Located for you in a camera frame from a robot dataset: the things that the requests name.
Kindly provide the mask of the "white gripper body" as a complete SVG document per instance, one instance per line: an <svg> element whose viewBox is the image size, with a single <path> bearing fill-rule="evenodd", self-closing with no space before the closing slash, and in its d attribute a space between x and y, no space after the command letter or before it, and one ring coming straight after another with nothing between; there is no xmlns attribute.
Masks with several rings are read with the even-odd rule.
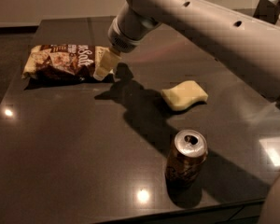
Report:
<svg viewBox="0 0 280 224"><path fill-rule="evenodd" d="M130 39L119 29L117 18L112 21L107 35L112 48L118 52L130 53L139 45L138 41Z"/></svg>

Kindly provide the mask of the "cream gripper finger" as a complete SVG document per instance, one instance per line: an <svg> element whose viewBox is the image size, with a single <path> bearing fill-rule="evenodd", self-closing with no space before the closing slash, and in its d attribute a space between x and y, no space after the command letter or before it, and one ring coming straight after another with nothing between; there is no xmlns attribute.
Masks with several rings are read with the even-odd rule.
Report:
<svg viewBox="0 0 280 224"><path fill-rule="evenodd" d="M119 63L120 52L113 48L95 48L95 69L93 77L102 81L110 71Z"/></svg>

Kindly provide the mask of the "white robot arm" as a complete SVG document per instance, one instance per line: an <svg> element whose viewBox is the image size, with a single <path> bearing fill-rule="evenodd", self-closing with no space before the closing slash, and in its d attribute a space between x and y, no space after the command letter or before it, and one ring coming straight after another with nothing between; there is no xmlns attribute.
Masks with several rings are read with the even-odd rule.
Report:
<svg viewBox="0 0 280 224"><path fill-rule="evenodd" d="M115 49L132 51L141 39L166 24L223 63L178 67L166 56L166 74L208 75L213 93L207 108L183 126L204 134L208 159L192 188L168 186L180 210L157 215L159 224L219 224L238 221L251 207L265 211L268 224L280 224L280 181L273 174L271 151L280 152L280 28L204 0L126 0L109 38Z"/></svg>

